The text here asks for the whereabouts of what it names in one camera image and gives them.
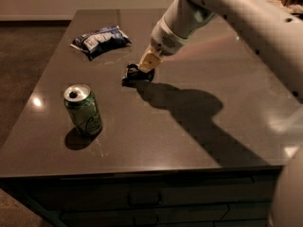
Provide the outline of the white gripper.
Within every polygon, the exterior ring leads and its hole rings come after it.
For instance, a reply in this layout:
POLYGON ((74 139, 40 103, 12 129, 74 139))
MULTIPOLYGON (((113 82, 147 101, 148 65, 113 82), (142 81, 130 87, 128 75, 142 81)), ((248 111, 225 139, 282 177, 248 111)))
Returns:
POLYGON ((148 73, 163 62, 163 56, 176 54, 187 42, 188 33, 187 23, 162 17, 151 32, 151 46, 141 57, 138 69, 148 73))

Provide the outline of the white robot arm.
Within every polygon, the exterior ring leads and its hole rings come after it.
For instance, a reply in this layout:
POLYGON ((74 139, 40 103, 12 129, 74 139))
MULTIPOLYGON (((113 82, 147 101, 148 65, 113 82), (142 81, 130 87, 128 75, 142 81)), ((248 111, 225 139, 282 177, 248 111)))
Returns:
POLYGON ((151 33, 138 64, 150 72, 198 28, 220 15, 297 101, 303 95, 303 22, 264 0, 174 0, 151 33))

